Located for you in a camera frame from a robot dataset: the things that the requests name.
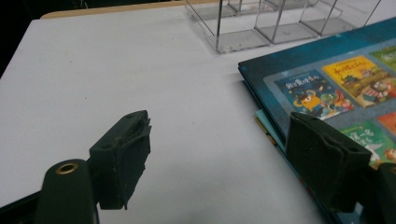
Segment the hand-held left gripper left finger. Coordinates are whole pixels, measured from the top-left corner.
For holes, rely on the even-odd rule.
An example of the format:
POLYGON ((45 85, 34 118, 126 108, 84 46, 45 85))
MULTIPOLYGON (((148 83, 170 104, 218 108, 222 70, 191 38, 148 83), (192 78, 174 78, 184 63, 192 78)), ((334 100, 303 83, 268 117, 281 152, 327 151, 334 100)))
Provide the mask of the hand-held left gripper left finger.
POLYGON ((123 116, 91 148, 95 200, 102 209, 127 208, 150 153, 147 110, 123 116))

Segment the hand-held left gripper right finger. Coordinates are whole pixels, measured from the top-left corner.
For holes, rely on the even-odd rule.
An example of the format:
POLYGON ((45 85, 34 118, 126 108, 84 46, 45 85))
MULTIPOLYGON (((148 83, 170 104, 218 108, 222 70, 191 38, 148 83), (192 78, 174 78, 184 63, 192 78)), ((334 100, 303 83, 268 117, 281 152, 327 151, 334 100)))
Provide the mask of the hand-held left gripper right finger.
POLYGON ((321 119, 290 114, 286 157, 299 177, 329 210, 351 212, 355 188, 371 152, 321 119))

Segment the dark blue picture book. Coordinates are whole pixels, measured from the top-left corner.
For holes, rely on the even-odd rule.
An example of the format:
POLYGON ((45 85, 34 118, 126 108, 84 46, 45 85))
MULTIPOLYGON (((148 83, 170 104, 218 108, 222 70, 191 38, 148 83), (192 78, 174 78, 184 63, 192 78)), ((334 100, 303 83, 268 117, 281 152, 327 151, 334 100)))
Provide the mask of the dark blue picture book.
POLYGON ((396 17, 238 64, 259 119, 331 224, 396 224, 396 17), (351 212, 327 209, 286 157, 290 114, 371 152, 351 212))

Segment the clear acrylic book organizer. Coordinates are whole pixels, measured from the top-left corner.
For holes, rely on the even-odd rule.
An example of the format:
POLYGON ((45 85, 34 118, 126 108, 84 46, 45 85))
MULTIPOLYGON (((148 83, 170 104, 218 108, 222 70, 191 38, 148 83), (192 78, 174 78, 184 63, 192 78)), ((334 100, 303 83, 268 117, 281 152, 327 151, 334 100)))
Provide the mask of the clear acrylic book organizer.
POLYGON ((381 0, 184 0, 220 54, 361 28, 381 0))

